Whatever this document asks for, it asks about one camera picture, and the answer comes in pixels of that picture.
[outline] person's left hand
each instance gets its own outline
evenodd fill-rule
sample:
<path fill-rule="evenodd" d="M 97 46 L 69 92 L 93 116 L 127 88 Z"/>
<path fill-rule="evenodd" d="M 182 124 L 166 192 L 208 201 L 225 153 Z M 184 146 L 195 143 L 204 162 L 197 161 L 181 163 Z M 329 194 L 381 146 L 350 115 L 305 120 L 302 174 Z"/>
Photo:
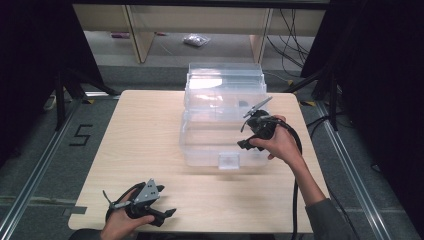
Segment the person's left hand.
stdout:
<path fill-rule="evenodd" d="M 127 201 L 133 191 L 129 192 L 121 202 Z M 155 217 L 152 215 L 132 219 L 127 216 L 125 208 L 121 208 L 113 211 L 109 216 L 106 225 L 100 233 L 100 237 L 102 240 L 119 240 L 133 234 L 137 227 L 149 224 L 154 220 Z"/>

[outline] human hand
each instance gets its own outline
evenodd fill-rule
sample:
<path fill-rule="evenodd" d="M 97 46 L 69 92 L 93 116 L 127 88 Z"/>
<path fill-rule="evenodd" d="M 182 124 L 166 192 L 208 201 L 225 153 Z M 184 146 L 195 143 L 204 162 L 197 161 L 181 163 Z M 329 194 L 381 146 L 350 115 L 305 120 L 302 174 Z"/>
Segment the human hand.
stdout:
<path fill-rule="evenodd" d="M 274 117 L 286 121 L 286 118 L 280 115 Z M 260 138 L 252 138 L 249 143 L 256 147 L 265 148 L 270 152 L 268 159 L 271 160 L 274 157 L 284 160 L 289 166 L 292 166 L 302 158 L 299 148 L 296 145 L 296 141 L 289 131 L 278 125 L 275 128 L 274 136 L 269 140 Z"/>
<path fill-rule="evenodd" d="M 125 202 L 131 196 L 135 189 L 129 192 L 121 202 Z M 106 222 L 103 230 L 100 233 L 102 240 L 119 240 L 128 235 L 132 235 L 135 229 L 139 226 L 151 223 L 155 220 L 152 215 L 147 215 L 141 218 L 132 219 L 128 217 L 125 208 L 121 208 L 112 212 Z"/>

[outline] stacked plastic containers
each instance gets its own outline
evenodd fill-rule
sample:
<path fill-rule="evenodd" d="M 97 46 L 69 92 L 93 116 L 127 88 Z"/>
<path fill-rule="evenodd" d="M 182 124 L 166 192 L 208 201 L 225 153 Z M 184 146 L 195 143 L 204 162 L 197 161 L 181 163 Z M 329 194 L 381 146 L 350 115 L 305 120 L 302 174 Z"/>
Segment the stacked plastic containers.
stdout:
<path fill-rule="evenodd" d="M 243 116 L 267 98 L 259 64 L 191 63 L 187 74 L 180 147 L 190 166 L 220 169 L 257 167 L 267 151 L 241 149 L 237 142 L 253 135 Z"/>

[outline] gray floor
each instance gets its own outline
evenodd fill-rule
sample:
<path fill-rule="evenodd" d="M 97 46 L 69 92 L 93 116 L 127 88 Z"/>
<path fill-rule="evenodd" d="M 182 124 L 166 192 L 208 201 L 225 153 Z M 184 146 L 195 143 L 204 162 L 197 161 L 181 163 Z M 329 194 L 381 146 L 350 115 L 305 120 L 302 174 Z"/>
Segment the gray floor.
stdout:
<path fill-rule="evenodd" d="M 190 62 L 253 62 L 248 36 L 207 35 L 211 38 L 210 42 L 201 48 L 195 48 L 182 43 L 186 34 L 167 33 L 165 36 L 155 37 L 146 62 L 139 64 L 130 40 L 113 39 L 109 34 L 86 32 L 105 83 L 116 90 L 183 90 Z M 271 40 L 281 49 L 284 48 L 278 36 L 271 36 Z M 313 38 L 299 38 L 299 43 L 309 49 Z M 301 62 L 296 51 L 287 50 L 286 53 Z M 262 68 L 270 92 L 281 91 L 288 86 L 288 80 L 299 81 L 295 75 L 299 74 L 301 68 L 288 60 L 282 61 L 269 43 L 265 48 Z M 310 93 L 313 85 L 314 83 L 297 92 L 299 101 L 312 101 Z M 72 234 L 73 231 L 67 226 L 69 210 L 78 198 L 116 103 L 117 100 L 98 99 L 92 104 L 78 107 L 11 239 L 67 239 Z M 317 107 L 300 108 L 306 123 L 320 117 Z M 344 145 L 392 239 L 420 239 L 384 177 L 370 168 L 372 158 L 360 136 L 350 125 L 349 119 L 340 116 L 338 123 Z M 74 137 L 81 124 L 92 125 L 80 132 L 90 135 L 90 139 L 83 147 L 72 147 L 70 144 L 80 143 L 82 140 Z M 54 134 L 54 126 L 53 109 L 40 116 L 37 127 L 28 134 L 22 145 L 21 155 L 11 158 L 0 169 L 1 218 L 6 216 L 15 197 L 27 183 Z M 328 186 L 346 210 L 360 238 L 378 239 L 323 125 L 317 128 L 312 141 Z M 277 234 L 276 238 L 289 239 L 289 235 Z M 313 236 L 307 234 L 303 239 L 313 239 Z"/>

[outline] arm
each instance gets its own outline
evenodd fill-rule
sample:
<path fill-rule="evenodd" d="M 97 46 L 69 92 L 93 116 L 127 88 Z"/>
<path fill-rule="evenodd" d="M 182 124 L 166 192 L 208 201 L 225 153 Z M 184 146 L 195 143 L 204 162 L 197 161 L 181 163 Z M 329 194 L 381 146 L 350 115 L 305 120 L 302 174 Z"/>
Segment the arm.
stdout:
<path fill-rule="evenodd" d="M 286 120 L 283 116 L 275 117 Z M 277 125 L 271 139 L 253 138 L 249 143 L 267 149 L 269 160 L 274 157 L 282 159 L 293 171 L 316 239 L 356 239 L 350 226 L 315 182 L 287 129 Z"/>
<path fill-rule="evenodd" d="M 121 202 L 127 201 L 133 191 L 129 192 Z M 155 218 L 152 215 L 131 219 L 127 216 L 125 209 L 121 208 L 110 215 L 103 230 L 80 229 L 74 232 L 69 240 L 119 240 L 133 234 L 137 227 L 154 220 Z"/>

